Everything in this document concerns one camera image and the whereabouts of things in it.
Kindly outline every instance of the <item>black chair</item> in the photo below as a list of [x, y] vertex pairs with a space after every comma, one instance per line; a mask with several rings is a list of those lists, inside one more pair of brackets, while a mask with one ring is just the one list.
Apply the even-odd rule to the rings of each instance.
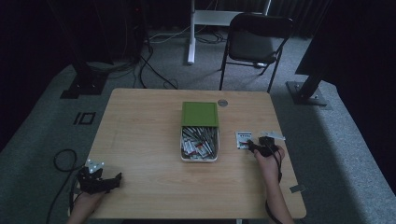
[[[256, 13], [240, 13], [230, 23], [228, 39], [221, 64], [221, 80], [219, 90], [222, 89], [225, 64], [239, 64], [246, 66], [264, 65], [260, 76], [268, 66], [275, 63], [274, 72], [267, 92], [270, 92], [276, 69], [282, 56], [282, 49], [290, 38], [293, 21], [289, 18], [269, 17]], [[234, 61], [227, 62], [228, 57]]]

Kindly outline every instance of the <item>person's right hand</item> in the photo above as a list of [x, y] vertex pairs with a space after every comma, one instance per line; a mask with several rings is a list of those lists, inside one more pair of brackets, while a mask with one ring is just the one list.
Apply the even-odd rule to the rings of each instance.
[[[276, 151], [275, 156], [279, 162], [282, 162], [285, 157], [285, 149], [280, 146], [278, 147], [278, 151], [280, 152], [281, 158], [279, 158], [279, 153]], [[274, 156], [264, 157], [260, 154], [259, 150], [254, 150], [254, 157], [259, 163], [260, 170], [262, 172], [262, 178], [264, 179], [265, 184], [278, 184], [278, 167]]]

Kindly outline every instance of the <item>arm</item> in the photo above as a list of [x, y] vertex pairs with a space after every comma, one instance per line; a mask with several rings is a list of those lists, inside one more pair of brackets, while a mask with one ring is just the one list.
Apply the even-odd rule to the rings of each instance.
[[[281, 161], [285, 157], [285, 150], [280, 146], [278, 146], [278, 148], [281, 158], [279, 158], [279, 154], [277, 152], [275, 155], [278, 160]], [[258, 150], [254, 150], [254, 156], [256, 157], [256, 160], [260, 166], [265, 192], [267, 195], [268, 207], [270, 208], [272, 214], [283, 224], [294, 223], [278, 183], [278, 169], [276, 160], [273, 158], [273, 156], [264, 158]]]
[[105, 192], [89, 194], [82, 192], [76, 199], [72, 214], [66, 224], [83, 224], [87, 221], [93, 211], [99, 206]]

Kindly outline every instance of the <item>green lid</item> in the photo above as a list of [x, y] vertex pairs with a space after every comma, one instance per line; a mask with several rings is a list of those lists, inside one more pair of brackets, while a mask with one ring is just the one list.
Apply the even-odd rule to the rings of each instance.
[[181, 126], [219, 127], [216, 103], [183, 102]]

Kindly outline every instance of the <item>hand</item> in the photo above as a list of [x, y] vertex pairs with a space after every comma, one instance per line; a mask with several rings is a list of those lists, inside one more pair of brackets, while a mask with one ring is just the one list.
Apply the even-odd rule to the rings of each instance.
[[[275, 156], [279, 162], [282, 162], [283, 158], [285, 158], [285, 149], [280, 146], [277, 147], [281, 158], [279, 158], [279, 153], [277, 151], [275, 152]], [[274, 156], [264, 157], [260, 154], [259, 150], [255, 149], [254, 157], [259, 163], [265, 185], [278, 183], [279, 171]]]
[[75, 205], [67, 220], [68, 224], [80, 224], [84, 223], [88, 217], [93, 213], [93, 211], [99, 207], [105, 192], [89, 194], [87, 192], [82, 192], [75, 201]]

